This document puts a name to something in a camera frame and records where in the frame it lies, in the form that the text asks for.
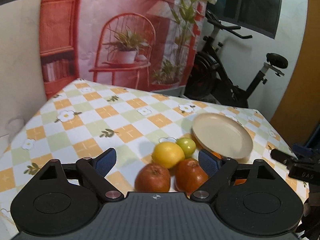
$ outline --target silver bolt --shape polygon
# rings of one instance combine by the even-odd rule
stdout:
[[[119,198],[121,196],[121,193],[116,190],[110,190],[105,195],[107,198],[115,199],[115,198]]]
[[[196,192],[193,193],[193,195],[196,198],[201,198],[201,199],[209,197],[209,193],[204,190],[197,190]]]

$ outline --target white wall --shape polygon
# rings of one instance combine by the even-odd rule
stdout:
[[[290,81],[296,65],[304,35],[308,9],[308,0],[282,0],[280,19],[275,39],[252,30],[241,28],[236,32],[252,35],[252,39],[241,40],[227,31],[220,31],[218,41],[224,44],[219,51],[220,59],[233,84],[246,90],[257,72],[266,61],[266,54],[274,52],[287,58],[289,66],[284,69],[284,77],[278,77],[268,71],[268,82],[260,84],[248,100],[249,107],[258,109],[267,120],[276,111]],[[202,35],[210,35],[213,25],[204,23]]]
[[[6,122],[27,122],[46,102],[39,56],[41,0],[0,5],[0,136]]]

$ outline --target green tomato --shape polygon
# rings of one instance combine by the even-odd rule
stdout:
[[[189,138],[180,138],[177,140],[176,144],[181,147],[186,158],[190,158],[196,150],[196,143]]]

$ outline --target plate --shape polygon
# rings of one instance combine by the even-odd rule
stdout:
[[[224,115],[199,114],[193,120],[192,130],[205,149],[225,157],[242,159],[252,151],[253,142],[246,129]]]

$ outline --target exercise bike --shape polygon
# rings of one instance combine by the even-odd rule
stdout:
[[[252,35],[242,36],[234,30],[241,29],[238,25],[224,26],[217,17],[206,10],[208,22],[214,26],[209,37],[204,36],[205,45],[197,52],[194,66],[189,76],[184,95],[187,98],[200,101],[208,101],[208,96],[213,96],[220,104],[234,107],[248,108],[248,98],[252,95],[256,87],[262,82],[266,84],[265,75],[269,69],[276,72],[278,76],[284,76],[279,69],[288,67],[286,58],[276,53],[267,54],[267,62],[257,73],[247,90],[242,90],[234,85],[225,71],[221,60],[217,55],[218,48],[213,47],[213,42],[220,30],[226,30],[241,39],[251,39]]]

